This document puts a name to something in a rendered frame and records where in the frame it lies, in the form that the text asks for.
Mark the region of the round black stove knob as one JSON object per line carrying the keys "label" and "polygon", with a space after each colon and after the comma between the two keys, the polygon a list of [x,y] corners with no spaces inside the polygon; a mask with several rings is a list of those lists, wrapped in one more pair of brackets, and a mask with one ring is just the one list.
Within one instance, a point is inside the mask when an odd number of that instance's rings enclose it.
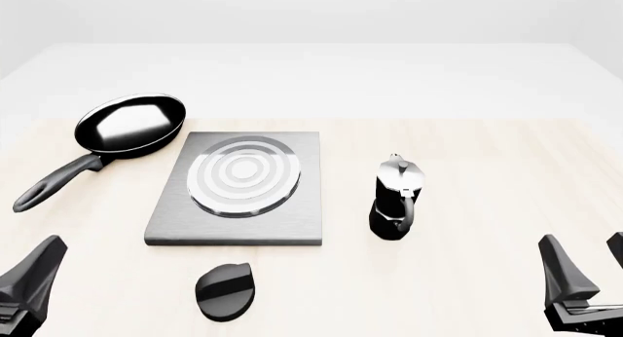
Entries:
{"label": "round black stove knob", "polygon": [[249,263],[223,264],[202,275],[195,286],[201,313],[211,321],[239,318],[251,307],[256,292]]}

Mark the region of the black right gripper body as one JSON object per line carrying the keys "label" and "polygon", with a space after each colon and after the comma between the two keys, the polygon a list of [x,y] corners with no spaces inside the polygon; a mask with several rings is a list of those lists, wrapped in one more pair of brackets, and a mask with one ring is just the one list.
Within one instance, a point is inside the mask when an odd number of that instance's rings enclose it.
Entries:
{"label": "black right gripper body", "polygon": [[544,314],[552,330],[623,337],[623,304],[591,306],[588,301],[545,298]]}

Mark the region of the black frying pan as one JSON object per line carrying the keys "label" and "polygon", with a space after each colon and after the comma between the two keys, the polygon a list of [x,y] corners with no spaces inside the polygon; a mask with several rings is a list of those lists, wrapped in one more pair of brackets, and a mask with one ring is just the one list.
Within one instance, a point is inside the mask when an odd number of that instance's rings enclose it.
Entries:
{"label": "black frying pan", "polygon": [[133,94],[98,105],[74,129],[90,151],[42,178],[13,204],[20,213],[36,207],[86,170],[98,172],[116,160],[140,158],[162,149],[181,131],[185,105],[168,94]]}

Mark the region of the black moka pot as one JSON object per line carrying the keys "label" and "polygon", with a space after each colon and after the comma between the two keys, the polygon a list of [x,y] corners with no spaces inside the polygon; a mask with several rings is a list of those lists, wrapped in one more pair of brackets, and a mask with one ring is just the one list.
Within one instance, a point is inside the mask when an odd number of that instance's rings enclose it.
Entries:
{"label": "black moka pot", "polygon": [[401,155],[391,154],[380,164],[369,213],[369,228],[374,234],[382,240],[399,241],[409,233],[424,179],[421,169]]}

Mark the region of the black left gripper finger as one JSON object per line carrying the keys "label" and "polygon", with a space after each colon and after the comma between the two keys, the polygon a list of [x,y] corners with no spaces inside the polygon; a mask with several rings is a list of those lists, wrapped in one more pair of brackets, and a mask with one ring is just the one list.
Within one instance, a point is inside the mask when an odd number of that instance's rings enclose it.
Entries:
{"label": "black left gripper finger", "polygon": [[51,235],[0,275],[0,307],[28,312],[43,323],[48,315],[55,275],[67,248],[60,236]]}

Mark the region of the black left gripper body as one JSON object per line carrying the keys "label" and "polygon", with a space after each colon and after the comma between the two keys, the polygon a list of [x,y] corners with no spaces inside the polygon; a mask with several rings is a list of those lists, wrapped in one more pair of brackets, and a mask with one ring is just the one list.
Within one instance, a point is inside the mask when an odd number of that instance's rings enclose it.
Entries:
{"label": "black left gripper body", "polygon": [[38,328],[28,304],[0,292],[0,337],[33,337]]}

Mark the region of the flat grey stove plate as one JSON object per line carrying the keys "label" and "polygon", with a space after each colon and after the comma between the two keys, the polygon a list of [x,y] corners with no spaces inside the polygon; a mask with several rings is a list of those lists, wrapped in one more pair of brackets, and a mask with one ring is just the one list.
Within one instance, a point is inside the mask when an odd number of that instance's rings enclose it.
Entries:
{"label": "flat grey stove plate", "polygon": [[321,245],[320,134],[192,131],[148,245]]}

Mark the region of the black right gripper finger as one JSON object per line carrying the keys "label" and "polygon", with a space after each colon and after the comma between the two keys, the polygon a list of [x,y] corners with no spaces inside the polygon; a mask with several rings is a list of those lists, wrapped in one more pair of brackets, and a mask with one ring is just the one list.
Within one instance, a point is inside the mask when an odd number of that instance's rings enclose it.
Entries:
{"label": "black right gripper finger", "polygon": [[621,269],[623,269],[623,232],[613,234],[606,241],[606,244]]}
{"label": "black right gripper finger", "polygon": [[587,308],[588,301],[599,288],[570,260],[552,234],[546,234],[538,243],[545,277],[546,308],[555,303],[567,308]]}

